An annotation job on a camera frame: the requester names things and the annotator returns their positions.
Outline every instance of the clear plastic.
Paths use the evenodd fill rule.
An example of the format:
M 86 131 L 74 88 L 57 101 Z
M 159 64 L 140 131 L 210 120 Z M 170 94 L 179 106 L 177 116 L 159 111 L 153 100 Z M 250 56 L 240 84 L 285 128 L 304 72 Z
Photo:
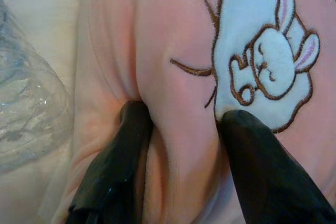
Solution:
M 69 139 L 72 106 L 50 65 L 0 0 L 0 174 Z

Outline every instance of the embroidered bunny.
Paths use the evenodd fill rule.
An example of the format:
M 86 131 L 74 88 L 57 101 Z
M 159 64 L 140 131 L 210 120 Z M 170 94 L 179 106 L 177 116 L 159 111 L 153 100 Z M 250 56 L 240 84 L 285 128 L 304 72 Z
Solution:
M 294 121 L 312 96 L 309 70 L 320 40 L 307 31 L 294 0 L 219 0 L 217 12 L 204 0 L 216 29 L 212 67 L 193 69 L 171 63 L 195 76 L 211 76 L 215 119 L 226 111 L 246 110 L 275 133 Z
M 264 25 L 247 45 L 243 58 L 230 61 L 232 93 L 241 105 L 254 101 L 260 89 L 271 100 L 283 98 L 292 88 L 298 73 L 308 72 L 319 54 L 319 37 L 310 32 L 293 55 L 286 33 L 294 17 L 294 0 L 279 0 L 276 25 Z

